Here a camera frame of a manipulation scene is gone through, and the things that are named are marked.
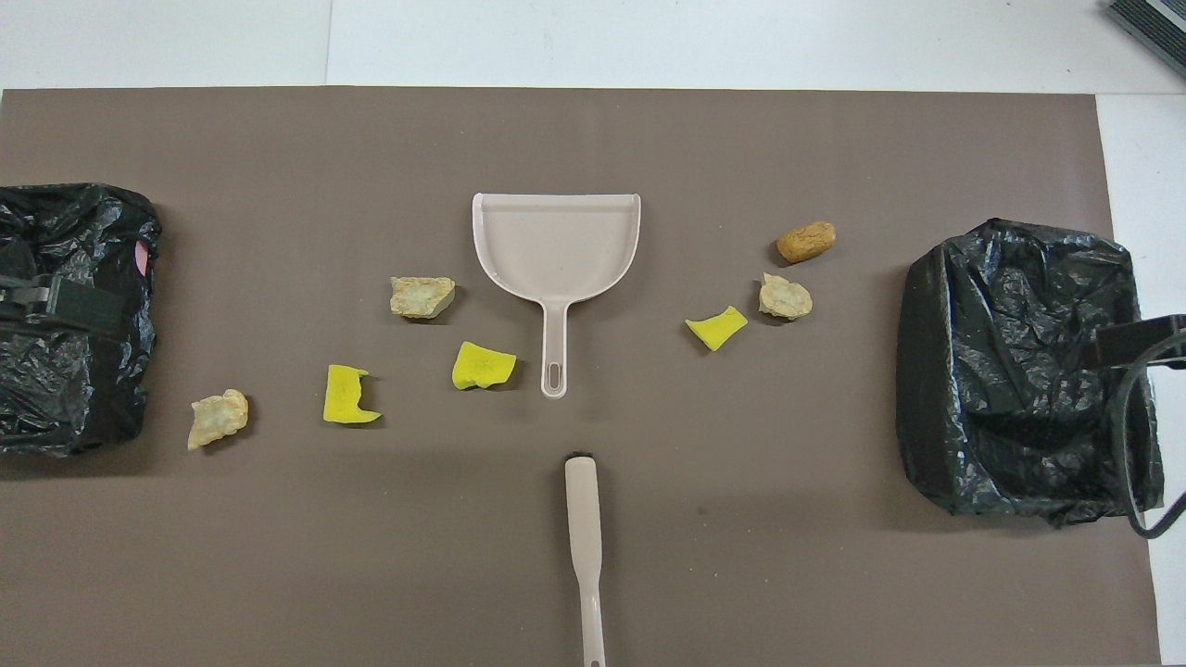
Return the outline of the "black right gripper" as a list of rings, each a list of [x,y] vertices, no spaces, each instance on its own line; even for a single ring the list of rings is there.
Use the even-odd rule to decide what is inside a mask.
[[[1121,322],[1093,331],[1093,369],[1127,368],[1149,347],[1161,345],[1173,333],[1185,331],[1185,316],[1168,315],[1152,320]]]

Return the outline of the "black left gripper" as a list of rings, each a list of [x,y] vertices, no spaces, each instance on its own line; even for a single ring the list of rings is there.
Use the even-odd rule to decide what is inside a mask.
[[[117,336],[122,330],[125,299],[93,284],[71,282],[63,277],[44,277],[47,296],[43,320],[64,328]]]

